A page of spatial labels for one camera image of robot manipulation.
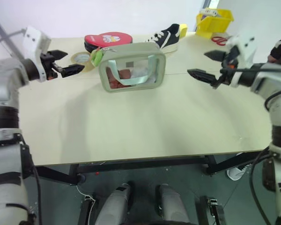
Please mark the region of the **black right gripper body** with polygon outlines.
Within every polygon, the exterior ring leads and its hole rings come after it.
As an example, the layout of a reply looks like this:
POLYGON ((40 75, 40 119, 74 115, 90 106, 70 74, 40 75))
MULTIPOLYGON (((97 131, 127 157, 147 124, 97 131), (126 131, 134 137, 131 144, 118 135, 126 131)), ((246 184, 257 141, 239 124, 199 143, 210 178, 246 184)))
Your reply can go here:
POLYGON ((220 80, 223 84, 231 84, 232 78, 238 66, 239 49, 235 45, 228 52, 222 53, 220 69, 220 80))

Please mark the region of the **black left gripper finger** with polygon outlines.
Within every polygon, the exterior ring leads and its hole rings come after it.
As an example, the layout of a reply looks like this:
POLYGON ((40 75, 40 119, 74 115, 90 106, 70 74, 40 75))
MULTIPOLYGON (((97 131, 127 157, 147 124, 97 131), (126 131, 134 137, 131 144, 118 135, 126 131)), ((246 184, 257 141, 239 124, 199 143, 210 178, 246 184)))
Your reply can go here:
POLYGON ((60 60, 62 58, 64 58, 65 56, 68 55, 68 53, 61 51, 61 50, 52 50, 48 52, 49 56, 48 56, 48 60, 50 62, 54 62, 57 60, 60 60))
POLYGON ((80 64, 72 64, 68 67, 64 67, 61 70, 61 76, 65 78, 78 74, 84 69, 84 67, 85 67, 84 65, 80 65, 80 64))

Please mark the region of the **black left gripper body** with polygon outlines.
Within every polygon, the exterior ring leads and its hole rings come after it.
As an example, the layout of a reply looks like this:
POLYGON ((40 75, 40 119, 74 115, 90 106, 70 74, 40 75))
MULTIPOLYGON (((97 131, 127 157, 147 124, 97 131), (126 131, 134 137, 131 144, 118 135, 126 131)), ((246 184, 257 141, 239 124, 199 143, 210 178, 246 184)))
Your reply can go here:
POLYGON ((62 68, 57 65, 57 63, 50 62, 48 60, 48 52, 47 53, 42 53, 40 55, 41 63, 44 68, 45 74, 46 74, 46 79, 47 80, 52 80, 58 77, 58 72, 62 70, 62 68))

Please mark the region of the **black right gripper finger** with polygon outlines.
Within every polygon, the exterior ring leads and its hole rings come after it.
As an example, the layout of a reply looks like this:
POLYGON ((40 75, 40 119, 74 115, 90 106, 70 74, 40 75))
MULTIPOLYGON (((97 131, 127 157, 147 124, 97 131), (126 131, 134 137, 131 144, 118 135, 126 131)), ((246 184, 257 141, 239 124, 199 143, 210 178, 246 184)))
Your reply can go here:
POLYGON ((200 69, 188 69, 187 73, 194 79, 209 84, 214 89, 219 87, 218 80, 215 75, 209 74, 204 70, 200 69))
POLYGON ((209 52, 205 52, 204 55, 207 56, 211 60, 223 62, 226 57, 226 52, 220 51, 220 50, 212 50, 209 52))

